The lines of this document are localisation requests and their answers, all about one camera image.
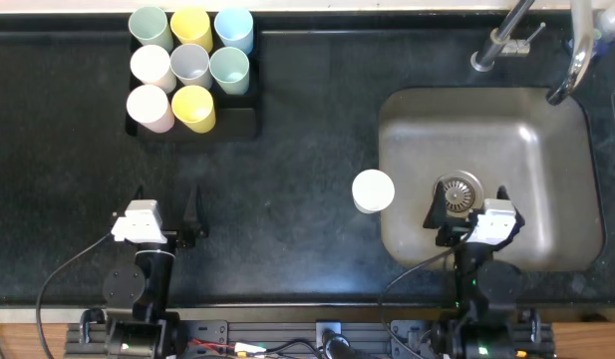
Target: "faucet handle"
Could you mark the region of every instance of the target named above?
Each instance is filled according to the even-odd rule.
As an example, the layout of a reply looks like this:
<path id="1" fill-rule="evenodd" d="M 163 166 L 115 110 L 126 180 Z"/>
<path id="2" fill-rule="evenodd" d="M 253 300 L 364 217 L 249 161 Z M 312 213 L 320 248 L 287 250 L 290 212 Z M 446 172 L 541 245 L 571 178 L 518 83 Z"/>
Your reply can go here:
<path id="1" fill-rule="evenodd" d="M 502 52 L 499 56 L 527 56 L 530 52 L 530 42 L 535 39 L 544 28 L 546 27 L 546 23 L 539 24 L 537 30 L 535 30 L 526 40 L 508 40 L 506 45 L 502 48 Z"/>

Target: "sink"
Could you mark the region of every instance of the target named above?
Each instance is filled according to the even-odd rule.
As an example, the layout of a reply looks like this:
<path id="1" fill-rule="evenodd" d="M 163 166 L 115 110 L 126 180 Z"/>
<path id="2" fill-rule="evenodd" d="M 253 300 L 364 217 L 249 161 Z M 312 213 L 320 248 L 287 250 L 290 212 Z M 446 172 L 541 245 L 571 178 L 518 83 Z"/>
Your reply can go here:
<path id="1" fill-rule="evenodd" d="M 382 239 L 402 265 L 445 250 L 424 229 L 442 179 L 457 216 L 504 185 L 526 226 L 495 255 L 524 270 L 582 270 L 604 243 L 584 112 L 545 89 L 409 89 L 380 114 L 380 170 L 396 188 Z M 440 268 L 442 262 L 435 264 Z"/>

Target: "wooden table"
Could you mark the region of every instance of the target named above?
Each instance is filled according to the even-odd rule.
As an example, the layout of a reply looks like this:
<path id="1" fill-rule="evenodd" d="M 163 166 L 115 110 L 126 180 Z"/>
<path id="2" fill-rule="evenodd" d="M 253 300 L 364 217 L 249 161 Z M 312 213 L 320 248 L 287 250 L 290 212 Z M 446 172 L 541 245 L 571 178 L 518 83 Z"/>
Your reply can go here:
<path id="1" fill-rule="evenodd" d="M 67 324 L 45 324 L 55 358 L 63 358 Z M 615 323 L 555 323 L 558 359 L 615 359 Z M 0 324 L 0 343 L 8 359 L 44 358 L 34 324 Z"/>

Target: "drain strainer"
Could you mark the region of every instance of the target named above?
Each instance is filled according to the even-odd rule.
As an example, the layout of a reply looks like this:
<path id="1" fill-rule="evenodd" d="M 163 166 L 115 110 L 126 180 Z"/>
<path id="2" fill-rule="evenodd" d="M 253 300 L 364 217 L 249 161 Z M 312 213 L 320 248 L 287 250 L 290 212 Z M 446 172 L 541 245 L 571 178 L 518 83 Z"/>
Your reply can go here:
<path id="1" fill-rule="evenodd" d="M 474 175 L 455 171 L 440 177 L 438 181 L 445 188 L 445 205 L 450 215 L 467 216 L 469 209 L 482 207 L 484 190 Z"/>

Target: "chrome faucet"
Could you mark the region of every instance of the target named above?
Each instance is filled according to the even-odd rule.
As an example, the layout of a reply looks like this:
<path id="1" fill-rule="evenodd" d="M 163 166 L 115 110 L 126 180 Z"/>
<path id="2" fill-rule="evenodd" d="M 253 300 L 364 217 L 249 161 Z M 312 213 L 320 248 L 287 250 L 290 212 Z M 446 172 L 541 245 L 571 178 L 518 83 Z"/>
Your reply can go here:
<path id="1" fill-rule="evenodd" d="M 491 31 L 484 42 L 482 50 L 473 53 L 470 58 L 472 66 L 480 71 L 490 71 L 498 56 L 526 56 L 530 51 L 530 42 L 544 28 L 542 23 L 527 40 L 511 40 L 510 33 L 526 14 L 535 0 L 519 0 L 508 13 L 498 29 Z M 570 0 L 570 11 L 573 22 L 573 52 L 566 78 L 562 84 L 551 89 L 546 95 L 546 101 L 551 105 L 559 105 L 568 97 L 581 82 L 593 52 L 594 28 L 593 12 L 590 0 Z"/>

